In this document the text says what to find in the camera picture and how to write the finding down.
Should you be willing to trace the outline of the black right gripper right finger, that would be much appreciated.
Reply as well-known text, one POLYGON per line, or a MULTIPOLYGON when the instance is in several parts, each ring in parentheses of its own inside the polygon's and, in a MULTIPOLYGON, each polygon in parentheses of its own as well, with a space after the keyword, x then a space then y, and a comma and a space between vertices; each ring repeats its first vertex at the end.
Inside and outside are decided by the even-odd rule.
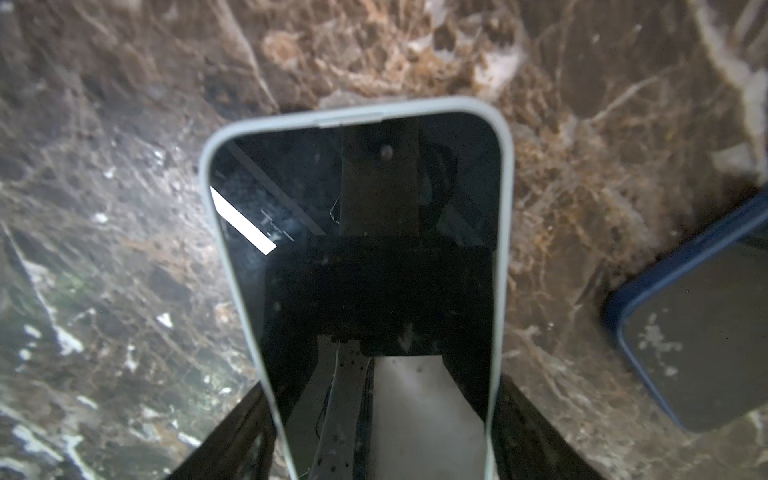
POLYGON ((509 376, 500 380, 491 441, 501 480, 603 478, 509 376))

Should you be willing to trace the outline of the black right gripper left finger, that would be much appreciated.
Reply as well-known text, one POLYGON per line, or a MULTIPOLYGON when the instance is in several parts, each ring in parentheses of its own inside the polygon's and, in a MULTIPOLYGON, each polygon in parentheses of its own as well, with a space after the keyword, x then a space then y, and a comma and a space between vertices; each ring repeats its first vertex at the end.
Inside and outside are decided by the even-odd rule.
POLYGON ((256 384, 167 479, 267 479, 276 438, 267 396, 256 384))

